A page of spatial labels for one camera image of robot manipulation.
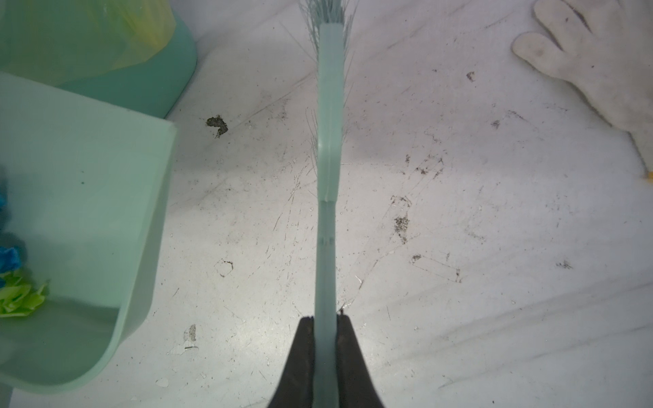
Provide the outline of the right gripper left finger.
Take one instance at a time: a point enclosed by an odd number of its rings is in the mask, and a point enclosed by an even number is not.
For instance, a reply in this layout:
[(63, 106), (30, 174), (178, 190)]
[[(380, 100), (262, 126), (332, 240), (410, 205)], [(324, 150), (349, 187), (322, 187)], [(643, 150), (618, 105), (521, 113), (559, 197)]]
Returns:
[(315, 361), (314, 318), (306, 316), (299, 320), (277, 390), (268, 408), (311, 408)]

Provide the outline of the green hand brush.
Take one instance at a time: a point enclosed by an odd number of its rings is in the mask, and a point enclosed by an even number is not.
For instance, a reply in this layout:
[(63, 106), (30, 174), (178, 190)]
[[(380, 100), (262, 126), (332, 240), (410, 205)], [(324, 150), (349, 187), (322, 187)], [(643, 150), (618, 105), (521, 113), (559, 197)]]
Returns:
[(336, 371), (336, 203), (340, 182), (345, 112), (345, 61), (350, 20), (342, 1), (304, 4), (317, 57), (317, 241), (314, 331), (314, 407), (338, 406)]

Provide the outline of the green plastic dustpan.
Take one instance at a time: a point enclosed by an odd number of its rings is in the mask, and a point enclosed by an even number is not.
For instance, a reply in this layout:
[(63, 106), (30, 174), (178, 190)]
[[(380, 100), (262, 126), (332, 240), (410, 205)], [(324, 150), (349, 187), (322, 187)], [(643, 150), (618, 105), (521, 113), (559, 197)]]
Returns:
[(5, 73), (1, 183), (44, 304), (1, 321), (1, 381), (27, 392), (96, 377), (151, 307), (177, 129)]

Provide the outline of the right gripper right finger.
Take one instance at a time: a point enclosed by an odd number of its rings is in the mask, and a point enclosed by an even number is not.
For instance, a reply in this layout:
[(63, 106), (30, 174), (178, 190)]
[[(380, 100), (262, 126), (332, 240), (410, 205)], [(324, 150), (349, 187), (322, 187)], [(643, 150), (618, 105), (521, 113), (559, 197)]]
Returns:
[(384, 408), (373, 386), (355, 330), (346, 314), (337, 316), (336, 370), (340, 408)]

